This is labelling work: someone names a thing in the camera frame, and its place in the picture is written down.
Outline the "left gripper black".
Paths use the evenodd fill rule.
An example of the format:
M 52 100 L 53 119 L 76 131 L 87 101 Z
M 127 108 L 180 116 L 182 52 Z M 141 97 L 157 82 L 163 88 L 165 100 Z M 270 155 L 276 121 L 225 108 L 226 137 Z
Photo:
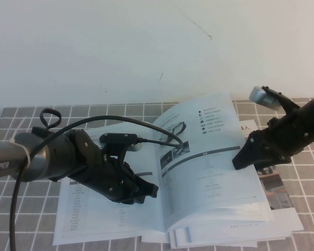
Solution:
M 76 147 L 76 169 L 72 180 L 123 204 L 143 204 L 145 197 L 156 198 L 158 186 L 136 176 L 124 162 L 128 147 L 138 143 L 138 136 L 129 133 L 106 133 L 100 148 L 83 130 L 73 130 L 70 139 Z

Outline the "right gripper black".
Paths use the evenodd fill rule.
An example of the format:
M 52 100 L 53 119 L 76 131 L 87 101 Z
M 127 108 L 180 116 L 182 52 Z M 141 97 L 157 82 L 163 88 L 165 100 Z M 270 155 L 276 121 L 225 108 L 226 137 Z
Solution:
M 314 142 L 314 109 L 297 109 L 291 115 L 272 120 L 268 128 L 251 132 L 233 158 L 236 170 L 250 165 L 278 165 Z

